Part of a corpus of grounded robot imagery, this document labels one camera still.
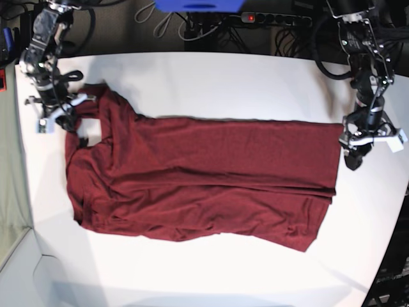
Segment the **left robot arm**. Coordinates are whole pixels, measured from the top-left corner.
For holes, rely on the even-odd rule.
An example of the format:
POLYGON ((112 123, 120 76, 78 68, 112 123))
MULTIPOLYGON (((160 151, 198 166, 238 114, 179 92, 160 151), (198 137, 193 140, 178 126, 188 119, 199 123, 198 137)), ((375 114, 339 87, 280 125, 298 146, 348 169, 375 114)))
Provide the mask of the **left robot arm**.
POLYGON ((388 2, 388 13, 376 1, 327 1, 327 5, 329 11, 313 26, 311 53, 325 76, 348 79, 357 92, 354 110, 343 118, 339 136, 345 164, 355 171, 375 143, 386 143, 392 152, 399 152, 407 141, 403 130, 387 116, 383 95, 394 84, 398 60, 392 54, 408 42, 408 24, 397 17, 396 1, 388 2), (350 67, 343 74, 329 72, 318 52, 318 31, 330 20, 337 23, 339 43, 350 67))

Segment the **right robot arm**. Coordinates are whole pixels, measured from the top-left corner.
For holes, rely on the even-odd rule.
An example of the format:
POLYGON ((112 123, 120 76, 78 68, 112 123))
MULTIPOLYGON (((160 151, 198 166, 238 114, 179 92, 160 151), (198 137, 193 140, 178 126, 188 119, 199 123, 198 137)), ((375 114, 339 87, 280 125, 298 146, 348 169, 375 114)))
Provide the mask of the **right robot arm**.
POLYGON ((73 11, 80 8, 75 1, 48 1, 35 18, 31 41, 20 56, 20 70, 30 78, 38 93, 37 97, 29 96, 24 102, 35 111, 38 134, 52 134, 56 125, 76 133, 79 115, 75 108, 95 100, 93 95, 68 91, 70 82, 83 79, 81 71, 61 74, 58 68, 63 39, 73 24, 73 11))

